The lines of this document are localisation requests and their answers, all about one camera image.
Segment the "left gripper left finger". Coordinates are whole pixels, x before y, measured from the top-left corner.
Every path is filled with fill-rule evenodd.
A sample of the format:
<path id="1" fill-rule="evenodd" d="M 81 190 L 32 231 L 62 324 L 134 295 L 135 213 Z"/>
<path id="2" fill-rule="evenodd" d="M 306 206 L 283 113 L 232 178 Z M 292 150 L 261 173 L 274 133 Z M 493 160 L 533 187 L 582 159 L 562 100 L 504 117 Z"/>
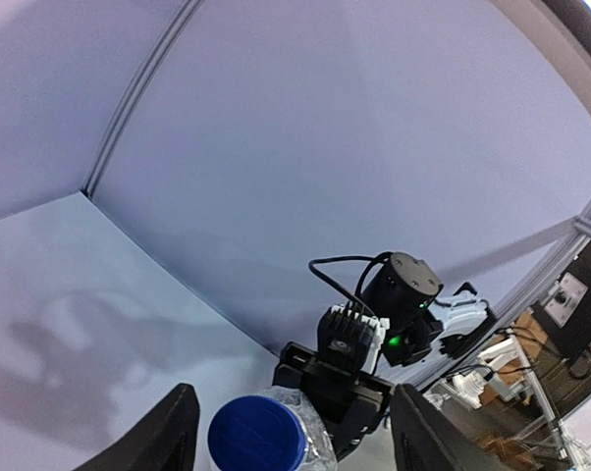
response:
<path id="1" fill-rule="evenodd" d="M 194 387 L 173 387 L 120 439 L 80 471 L 186 470 L 194 467 L 200 407 Z"/>

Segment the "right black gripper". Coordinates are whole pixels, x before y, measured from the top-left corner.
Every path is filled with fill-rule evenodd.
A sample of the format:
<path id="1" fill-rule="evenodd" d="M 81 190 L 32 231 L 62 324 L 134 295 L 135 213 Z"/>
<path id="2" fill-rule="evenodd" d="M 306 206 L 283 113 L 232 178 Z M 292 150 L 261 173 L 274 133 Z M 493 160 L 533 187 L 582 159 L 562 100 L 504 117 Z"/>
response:
<path id="1" fill-rule="evenodd" d="M 338 460 L 352 454 L 365 436 L 378 429 L 393 397 L 392 383 L 363 372 L 352 377 L 292 341 L 281 351 L 273 384 L 306 395 L 326 427 Z"/>

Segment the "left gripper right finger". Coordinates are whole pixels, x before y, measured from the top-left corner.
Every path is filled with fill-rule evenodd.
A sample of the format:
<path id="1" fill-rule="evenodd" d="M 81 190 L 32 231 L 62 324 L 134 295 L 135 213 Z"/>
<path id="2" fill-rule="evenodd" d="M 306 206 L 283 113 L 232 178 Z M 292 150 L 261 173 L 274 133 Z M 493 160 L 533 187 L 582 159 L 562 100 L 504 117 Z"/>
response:
<path id="1" fill-rule="evenodd" d="M 414 386 L 396 386 L 390 414 L 398 470 L 492 469 L 492 456 L 460 432 Z"/>

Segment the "blue bottle cap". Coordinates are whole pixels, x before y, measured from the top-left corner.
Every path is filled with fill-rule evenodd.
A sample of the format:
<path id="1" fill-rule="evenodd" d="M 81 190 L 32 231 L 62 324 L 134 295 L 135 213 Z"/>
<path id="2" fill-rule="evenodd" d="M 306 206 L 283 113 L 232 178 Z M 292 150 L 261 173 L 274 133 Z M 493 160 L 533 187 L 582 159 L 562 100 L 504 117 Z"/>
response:
<path id="1" fill-rule="evenodd" d="M 299 417 L 285 404 L 247 395 L 217 411 L 207 445 L 215 470 L 293 471 L 304 463 L 307 437 Z"/>

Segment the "clear bottle blue label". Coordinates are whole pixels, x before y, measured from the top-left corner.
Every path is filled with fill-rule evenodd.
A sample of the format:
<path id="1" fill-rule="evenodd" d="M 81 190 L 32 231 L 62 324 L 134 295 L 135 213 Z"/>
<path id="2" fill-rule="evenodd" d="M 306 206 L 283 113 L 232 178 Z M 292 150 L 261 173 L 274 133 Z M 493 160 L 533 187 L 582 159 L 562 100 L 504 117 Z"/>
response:
<path id="1" fill-rule="evenodd" d="M 295 470 L 338 470 L 331 436 L 321 416 L 306 395 L 297 389 L 272 386 L 258 395 L 271 398 L 286 407 L 303 433 L 303 455 L 296 460 Z"/>

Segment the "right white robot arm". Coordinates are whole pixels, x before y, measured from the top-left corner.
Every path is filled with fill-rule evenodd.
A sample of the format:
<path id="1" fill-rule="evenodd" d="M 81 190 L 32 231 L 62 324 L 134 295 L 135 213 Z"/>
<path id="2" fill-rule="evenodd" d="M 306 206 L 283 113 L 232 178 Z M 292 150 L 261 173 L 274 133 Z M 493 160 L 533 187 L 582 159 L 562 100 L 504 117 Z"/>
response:
<path id="1" fill-rule="evenodd" d="M 471 284 L 443 297 L 440 278 L 407 253 L 318 258 L 308 269 L 346 301 L 319 319 L 315 349 L 284 346 L 273 383 L 309 399 L 338 459 L 354 452 L 390 407 L 395 387 L 377 377 L 379 361 L 406 370 L 459 359 L 496 321 Z"/>

